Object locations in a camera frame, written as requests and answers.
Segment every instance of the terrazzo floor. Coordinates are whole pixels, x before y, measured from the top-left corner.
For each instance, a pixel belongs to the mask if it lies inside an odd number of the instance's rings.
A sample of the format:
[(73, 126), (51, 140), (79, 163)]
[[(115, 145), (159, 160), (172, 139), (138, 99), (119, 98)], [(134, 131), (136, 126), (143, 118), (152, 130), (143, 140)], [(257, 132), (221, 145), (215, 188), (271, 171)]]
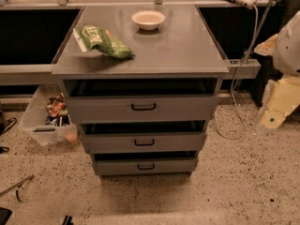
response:
[[(13, 211), (7, 225), (62, 224), (300, 224), (300, 115), (293, 113), (271, 134), (255, 130), (258, 107), (238, 99), (246, 134), (228, 98), (217, 107), (191, 175), (168, 174), (100, 179), (80, 143), (40, 146), (18, 126), (0, 137), (0, 191), (33, 174), (20, 189), (0, 198)], [(23, 112), (6, 112), (6, 118)]]

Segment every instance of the white plastic box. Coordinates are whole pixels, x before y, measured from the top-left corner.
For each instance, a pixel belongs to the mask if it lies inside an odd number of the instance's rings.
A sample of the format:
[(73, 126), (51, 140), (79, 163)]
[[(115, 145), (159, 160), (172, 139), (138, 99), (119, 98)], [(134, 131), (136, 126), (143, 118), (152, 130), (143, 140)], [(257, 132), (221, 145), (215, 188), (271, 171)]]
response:
[(71, 121), (68, 126), (63, 127), (45, 125), (48, 115), (46, 105), (50, 98), (56, 98), (60, 93), (58, 85), (40, 85), (19, 124), (20, 130), (26, 131), (43, 146), (62, 142), (75, 143), (78, 140), (76, 125)]

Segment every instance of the white cable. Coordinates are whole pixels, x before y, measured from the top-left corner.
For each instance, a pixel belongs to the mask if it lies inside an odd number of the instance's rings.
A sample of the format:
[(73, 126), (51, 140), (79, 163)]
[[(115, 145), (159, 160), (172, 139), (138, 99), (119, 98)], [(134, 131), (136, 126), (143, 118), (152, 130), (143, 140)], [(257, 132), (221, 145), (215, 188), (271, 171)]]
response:
[(216, 122), (216, 127), (217, 127), (217, 132), (220, 136), (222, 136), (223, 138), (225, 139), (229, 139), (229, 140), (237, 140), (237, 139), (240, 139), (241, 137), (243, 137), (245, 135), (245, 132), (246, 132), (246, 125), (245, 125), (245, 122), (243, 120), (243, 117), (241, 115), (241, 113), (239, 112), (239, 109), (238, 109), (238, 106), (237, 106), (237, 103), (236, 103), (236, 99), (235, 99), (235, 95), (234, 95), (234, 90), (236, 88), (236, 85), (238, 84), (239, 80), (236, 80), (236, 82), (234, 83), (235, 81), (235, 77), (236, 77), (236, 74), (238, 73), (239, 69), (241, 66), (243, 66), (247, 60), (248, 60), (248, 57), (252, 51), (252, 48), (253, 48), (253, 45), (255, 43), (255, 40), (256, 40), (256, 37), (257, 37), (257, 24), (258, 24), (258, 14), (259, 14), (259, 11), (258, 9), (256, 8), (255, 5), (253, 5), (254, 9), (255, 9), (255, 23), (254, 23), (254, 31), (253, 31), (253, 37), (252, 37), (252, 40), (251, 40), (251, 43), (247, 49), (247, 52), (245, 53), (245, 56), (241, 58), (241, 60), (239, 61), (239, 66), (238, 68), (235, 70), (234, 74), (233, 74), (233, 77), (232, 77), (232, 84), (231, 84), (231, 97), (232, 97), (232, 101), (233, 101), (233, 105), (234, 107), (236, 108), (236, 111), (237, 111), (237, 114), (238, 114), (238, 117), (242, 123), (242, 126), (243, 126), (243, 130), (241, 132), (241, 134), (235, 136), (235, 137), (228, 137), (226, 135), (224, 135), (220, 129), (219, 129), (219, 125), (218, 125), (218, 120), (217, 120), (217, 117), (215, 115), (215, 122)]

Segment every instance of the bottom drawer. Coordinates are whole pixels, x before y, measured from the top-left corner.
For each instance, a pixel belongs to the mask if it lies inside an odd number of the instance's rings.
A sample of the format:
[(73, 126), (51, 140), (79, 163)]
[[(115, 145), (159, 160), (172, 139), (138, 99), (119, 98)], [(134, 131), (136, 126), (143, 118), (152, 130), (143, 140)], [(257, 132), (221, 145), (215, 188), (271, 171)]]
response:
[(135, 160), (135, 161), (93, 161), (96, 175), (135, 175), (154, 173), (192, 173), (198, 163), (196, 157), (169, 160)]

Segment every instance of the gray countertop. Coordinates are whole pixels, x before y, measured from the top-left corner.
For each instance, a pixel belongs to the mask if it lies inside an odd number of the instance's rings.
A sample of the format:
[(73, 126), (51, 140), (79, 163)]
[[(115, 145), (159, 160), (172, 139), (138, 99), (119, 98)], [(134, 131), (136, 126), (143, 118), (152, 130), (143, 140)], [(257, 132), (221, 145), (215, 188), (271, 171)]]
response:
[[(131, 16), (153, 9), (165, 14), (157, 30), (139, 29)], [(72, 78), (220, 76), (228, 73), (224, 61), (194, 5), (90, 6), (75, 26), (97, 25), (110, 30), (135, 52), (120, 61), (101, 52), (81, 52), (71, 35), (52, 74)]]

